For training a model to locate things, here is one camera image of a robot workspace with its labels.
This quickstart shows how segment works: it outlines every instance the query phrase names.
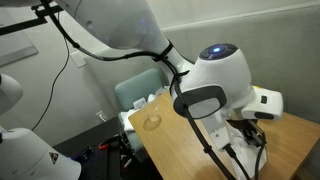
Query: wall socket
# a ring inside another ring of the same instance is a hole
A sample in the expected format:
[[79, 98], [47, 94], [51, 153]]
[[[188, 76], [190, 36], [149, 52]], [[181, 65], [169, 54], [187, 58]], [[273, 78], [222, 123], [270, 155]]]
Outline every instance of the wall socket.
[[96, 113], [96, 116], [98, 116], [101, 121], [107, 122], [108, 116], [104, 114], [104, 112], [99, 111]]

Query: wooden table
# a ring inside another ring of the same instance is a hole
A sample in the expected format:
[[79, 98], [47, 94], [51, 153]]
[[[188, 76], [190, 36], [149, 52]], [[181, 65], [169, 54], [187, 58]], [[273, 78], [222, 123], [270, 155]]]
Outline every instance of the wooden table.
[[[144, 129], [144, 114], [148, 106], [129, 119], [163, 179], [225, 179], [209, 155], [203, 152], [188, 121], [174, 112], [169, 93], [161, 95], [153, 103], [159, 106], [162, 120], [159, 127], [152, 131]], [[235, 176], [229, 156], [215, 149], [200, 121], [197, 125]], [[287, 113], [280, 121], [261, 120], [258, 125], [267, 136], [268, 156], [259, 179], [292, 178], [320, 137], [318, 124]]]

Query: chair backrest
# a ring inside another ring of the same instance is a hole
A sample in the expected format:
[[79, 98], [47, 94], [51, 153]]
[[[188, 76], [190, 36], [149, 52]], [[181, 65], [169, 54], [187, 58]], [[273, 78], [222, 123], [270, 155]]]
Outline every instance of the chair backrest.
[[133, 109], [133, 102], [148, 98], [163, 86], [157, 69], [149, 69], [115, 86], [116, 97], [123, 110]]

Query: black cable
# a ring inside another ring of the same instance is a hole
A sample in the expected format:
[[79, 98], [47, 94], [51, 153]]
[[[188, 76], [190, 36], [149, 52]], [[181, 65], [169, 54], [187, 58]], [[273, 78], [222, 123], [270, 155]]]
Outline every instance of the black cable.
[[77, 5], [77, 7], [76, 7], [76, 10], [74, 11], [74, 18], [75, 18], [75, 16], [76, 16], [77, 13], [78, 13], [78, 10], [79, 10], [79, 7], [80, 7], [80, 4], [81, 4], [81, 3], [82, 3], [82, 0], [79, 1], [78, 5]]
[[238, 166], [240, 167], [241, 171], [243, 172], [244, 176], [246, 177], [246, 179], [250, 180], [250, 177], [247, 173], [247, 171], [244, 169], [243, 165], [241, 164], [241, 162], [239, 161], [236, 152], [232, 149], [231, 145], [228, 144], [224, 147], [224, 149], [227, 151], [227, 153], [229, 154], [229, 156], [234, 159], [236, 161], [236, 163], [238, 164]]
[[[181, 89], [179, 84], [175, 83], [175, 90], [178, 95], [178, 98], [180, 98], [181, 102], [185, 104], [184, 99], [182, 97]], [[209, 145], [209, 143], [204, 138], [203, 134], [201, 133], [199, 127], [195, 123], [192, 115], [189, 112], [188, 106], [185, 104], [184, 111], [186, 114], [186, 117], [189, 121], [189, 124], [191, 125], [193, 131], [195, 132], [196, 136], [198, 137], [199, 141], [201, 142], [202, 146], [204, 147], [204, 152], [208, 153], [211, 159], [216, 163], [216, 165], [219, 167], [219, 169], [222, 171], [222, 173], [225, 175], [225, 177], [228, 180], [235, 180], [236, 178], [233, 177], [233, 175], [229, 172], [229, 170], [225, 167], [225, 165], [221, 162], [221, 160], [218, 158], [218, 156], [213, 152], [212, 147]]]
[[168, 60], [163, 60], [162, 62], [168, 66], [168, 68], [171, 70], [173, 75], [178, 74], [178, 70]]
[[61, 32], [61, 34], [70, 42], [70, 44], [72, 44], [72, 46], [74, 48], [78, 49], [79, 51], [83, 52], [84, 54], [86, 54], [90, 57], [93, 57], [93, 58], [101, 60], [101, 61], [117, 61], [117, 60], [121, 60], [121, 59], [129, 59], [129, 58], [138, 57], [138, 56], [151, 56], [156, 59], [160, 57], [159, 54], [154, 53], [154, 52], [150, 52], [150, 51], [134, 52], [134, 53], [127, 54], [127, 55], [124, 55], [121, 57], [103, 57], [103, 56], [95, 55], [95, 54], [89, 52], [88, 50], [82, 48], [78, 43], [73, 41], [73, 39], [68, 35], [68, 33], [64, 30], [64, 28], [61, 26], [60, 22], [55, 17], [47, 0], [40, 0], [40, 1], [42, 3], [43, 7], [45, 8], [45, 10], [48, 12], [48, 15], [51, 18], [52, 22], [58, 28], [58, 30]]
[[68, 62], [69, 62], [70, 50], [69, 50], [69, 46], [68, 46], [68, 43], [67, 43], [66, 38], [64, 38], [64, 42], [65, 42], [66, 47], [67, 47], [67, 56], [68, 56], [68, 57], [67, 57], [67, 60], [66, 60], [66, 62], [65, 62], [65, 64], [64, 64], [63, 68], [60, 70], [60, 72], [58, 73], [58, 75], [56, 76], [56, 78], [54, 79], [54, 81], [53, 81], [53, 83], [52, 83], [50, 98], [49, 98], [49, 102], [48, 102], [48, 104], [47, 104], [47, 107], [46, 107], [46, 109], [44, 110], [43, 114], [41, 115], [40, 119], [38, 120], [37, 124], [32, 128], [32, 131], [34, 131], [34, 130], [37, 128], [37, 126], [38, 126], [38, 125], [40, 124], [40, 122], [42, 121], [43, 117], [46, 115], [46, 113], [47, 113], [47, 111], [48, 111], [48, 109], [49, 109], [49, 107], [50, 107], [50, 104], [51, 104], [51, 100], [52, 100], [52, 97], [53, 97], [53, 90], [54, 90], [54, 86], [55, 86], [55, 84], [56, 84], [56, 81], [57, 81], [57, 79], [59, 78], [59, 76], [61, 75], [61, 73], [65, 70], [65, 68], [67, 67], [67, 64], [68, 64]]
[[259, 164], [260, 164], [261, 155], [262, 155], [262, 152], [263, 152], [265, 146], [266, 146], [266, 136], [264, 134], [262, 134], [262, 145], [260, 146], [260, 149], [259, 149], [259, 152], [257, 155], [257, 159], [256, 159], [256, 165], [254, 168], [254, 179], [255, 180], [259, 179]]

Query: green chair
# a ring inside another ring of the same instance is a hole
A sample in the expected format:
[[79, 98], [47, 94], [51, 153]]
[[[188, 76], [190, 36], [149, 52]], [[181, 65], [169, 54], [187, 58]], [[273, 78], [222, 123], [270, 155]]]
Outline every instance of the green chair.
[[[149, 69], [116, 85], [115, 94], [122, 107], [122, 111], [127, 112], [134, 108], [133, 102], [143, 97], [147, 100], [149, 94], [154, 94], [161, 87], [163, 87], [163, 83], [158, 70]], [[123, 119], [120, 113], [118, 114], [118, 117], [121, 126], [124, 128]], [[135, 131], [125, 131], [125, 134], [134, 156], [140, 162], [147, 159], [149, 155]]]

